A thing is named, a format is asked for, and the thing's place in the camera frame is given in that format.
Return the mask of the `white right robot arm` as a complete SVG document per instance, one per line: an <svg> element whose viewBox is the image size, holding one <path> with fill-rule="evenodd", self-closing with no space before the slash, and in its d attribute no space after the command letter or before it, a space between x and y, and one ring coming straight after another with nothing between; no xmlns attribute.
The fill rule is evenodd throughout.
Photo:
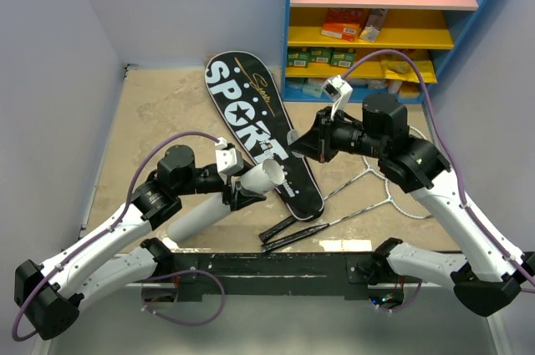
<svg viewBox="0 0 535 355"><path fill-rule="evenodd" d="M534 254L514 246L481 210L467 204L453 166L432 142L410 133L408 110L395 96L369 95L361 119L330 106L321 109L289 148L319 163L339 152L377 159L384 177L428 210L461 250L428 251L390 238L371 256L370 283L397 276L428 281L488 317L509 305L534 276Z"/></svg>

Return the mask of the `white shuttlecock tube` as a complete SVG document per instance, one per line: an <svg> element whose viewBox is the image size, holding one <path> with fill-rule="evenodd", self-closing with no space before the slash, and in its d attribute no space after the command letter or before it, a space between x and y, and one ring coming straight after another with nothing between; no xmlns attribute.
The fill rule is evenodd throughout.
<svg viewBox="0 0 535 355"><path fill-rule="evenodd" d="M283 184L285 174L276 160L267 159L238 177L235 183L237 181L240 181L245 188L266 196L269 191ZM179 243L223 220L233 212L237 211L231 211L229 205L222 204L221 194L214 194L185 216L173 221L166 230L167 237Z"/></svg>

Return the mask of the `white shuttlecock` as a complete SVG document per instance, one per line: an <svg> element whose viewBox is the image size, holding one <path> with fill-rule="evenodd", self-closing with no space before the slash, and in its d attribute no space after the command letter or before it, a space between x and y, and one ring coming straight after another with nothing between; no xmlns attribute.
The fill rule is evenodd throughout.
<svg viewBox="0 0 535 355"><path fill-rule="evenodd" d="M296 141L298 141L301 138L302 134L296 130L291 129L287 133L287 143L289 146L293 145Z"/></svg>

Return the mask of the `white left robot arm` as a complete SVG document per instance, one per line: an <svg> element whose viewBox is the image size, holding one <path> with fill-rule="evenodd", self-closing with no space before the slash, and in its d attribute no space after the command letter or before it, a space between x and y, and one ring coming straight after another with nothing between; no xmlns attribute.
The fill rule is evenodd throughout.
<svg viewBox="0 0 535 355"><path fill-rule="evenodd" d="M14 301L43 340L65 332L90 303L122 285L173 272L170 250L147 234L167 221L167 236L179 243L223 220L232 212L264 201L281 185L284 173L273 159L251 166L237 149L220 140L216 161L198 168L187 145L173 145L147 180L129 192L126 202L101 226L58 255L37 263L27 260L15 271ZM184 195L209 197L177 221Z"/></svg>

